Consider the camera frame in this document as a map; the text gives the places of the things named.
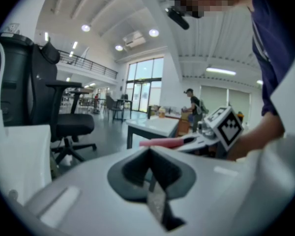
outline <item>chair armrest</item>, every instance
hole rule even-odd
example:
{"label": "chair armrest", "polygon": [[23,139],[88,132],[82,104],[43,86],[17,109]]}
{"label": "chair armrest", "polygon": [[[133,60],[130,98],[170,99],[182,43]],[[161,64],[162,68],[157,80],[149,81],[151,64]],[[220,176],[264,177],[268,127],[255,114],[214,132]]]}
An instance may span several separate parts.
{"label": "chair armrest", "polygon": [[81,88],[82,83],[79,82],[68,82],[68,81],[46,81],[46,86],[50,88]]}
{"label": "chair armrest", "polygon": [[78,100],[81,94],[89,94],[89,92],[80,92],[80,91],[70,91],[70,93],[74,94],[74,100],[73,100],[73,104],[71,107],[71,113],[74,114],[75,109],[78,105]]}
{"label": "chair armrest", "polygon": [[46,81],[45,85],[47,87],[53,88],[55,90],[54,98],[53,98],[53,105],[51,111],[51,118],[50,118],[50,129],[51,129],[51,140],[55,141],[57,139],[57,122],[58,122],[58,114],[61,105],[61,98],[63,95],[63,91],[66,88],[81,88],[82,83],[78,82],[67,82],[67,81]]}

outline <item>air conditioner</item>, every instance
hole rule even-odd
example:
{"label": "air conditioner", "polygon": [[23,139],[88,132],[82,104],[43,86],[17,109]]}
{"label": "air conditioner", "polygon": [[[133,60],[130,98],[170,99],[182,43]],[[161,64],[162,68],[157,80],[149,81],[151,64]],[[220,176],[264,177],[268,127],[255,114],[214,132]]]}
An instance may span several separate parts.
{"label": "air conditioner", "polygon": [[142,45],[146,43],[146,39],[142,36],[139,31],[135,31],[128,36],[123,38],[126,47],[136,47],[138,45]]}

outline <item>shirt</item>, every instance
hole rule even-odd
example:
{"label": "shirt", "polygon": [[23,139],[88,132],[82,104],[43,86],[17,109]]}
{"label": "shirt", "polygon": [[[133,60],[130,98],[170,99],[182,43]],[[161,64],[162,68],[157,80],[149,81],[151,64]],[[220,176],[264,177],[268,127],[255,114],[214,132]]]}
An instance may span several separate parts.
{"label": "shirt", "polygon": [[270,96],[284,79],[295,59],[295,34],[291,33],[295,20],[282,20],[279,13],[288,11],[276,11],[268,0],[253,0],[253,6],[252,20],[256,24],[265,54],[269,58],[268,62],[262,57],[253,41],[253,52],[261,67],[264,82],[262,116],[267,112],[277,115]]}
{"label": "shirt", "polygon": [[[200,106],[200,100],[199,100],[197,97],[192,96],[192,97],[190,98],[190,100],[191,100],[191,104],[194,103],[194,104]],[[195,108],[192,110],[192,114],[193,114],[194,116],[197,114],[197,106],[195,106]]]}

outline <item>recessed light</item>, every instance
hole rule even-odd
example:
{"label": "recessed light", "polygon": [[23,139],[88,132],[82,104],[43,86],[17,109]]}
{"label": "recessed light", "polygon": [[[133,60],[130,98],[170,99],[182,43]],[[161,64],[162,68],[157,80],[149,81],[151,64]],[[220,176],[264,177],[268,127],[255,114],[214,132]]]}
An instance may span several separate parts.
{"label": "recessed light", "polygon": [[88,25],[82,26],[82,31],[88,32],[90,30],[90,27]]}
{"label": "recessed light", "polygon": [[115,48],[117,51],[120,51],[120,52],[123,50],[123,47],[121,45],[117,45]]}
{"label": "recessed light", "polygon": [[235,72],[233,71],[228,71],[228,70],[223,70],[223,69],[218,69],[218,68],[207,68],[207,72],[213,72],[213,73],[223,73],[223,74],[228,74],[228,75],[236,75]]}
{"label": "recessed light", "polygon": [[159,31],[156,29],[152,29],[148,33],[151,37],[157,37],[159,35]]}
{"label": "recessed light", "polygon": [[75,49],[77,47],[77,45],[78,45],[78,42],[75,41],[72,48]]}

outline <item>man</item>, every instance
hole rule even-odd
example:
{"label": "man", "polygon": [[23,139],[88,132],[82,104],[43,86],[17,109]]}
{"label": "man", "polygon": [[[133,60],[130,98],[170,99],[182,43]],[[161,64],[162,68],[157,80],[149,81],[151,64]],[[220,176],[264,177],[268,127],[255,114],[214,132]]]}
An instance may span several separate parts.
{"label": "man", "polygon": [[193,115],[193,125],[192,125],[192,132],[197,132],[198,122],[202,120],[202,110],[200,100],[193,95],[193,90],[191,88],[187,89],[185,92],[188,97],[190,97],[191,101],[191,108],[186,109],[187,112],[192,111]]}
{"label": "man", "polygon": [[253,52],[260,64],[264,82],[263,119],[254,130],[239,138],[230,151],[229,159],[245,157],[249,151],[262,149],[268,142],[282,137],[284,127],[270,96],[295,59],[295,18],[289,14],[295,10],[295,0],[280,0],[286,9],[284,11],[283,6],[274,0],[179,0],[178,2],[181,10],[197,10],[199,14],[206,11],[224,11],[236,5],[246,6],[251,12],[254,29]]}

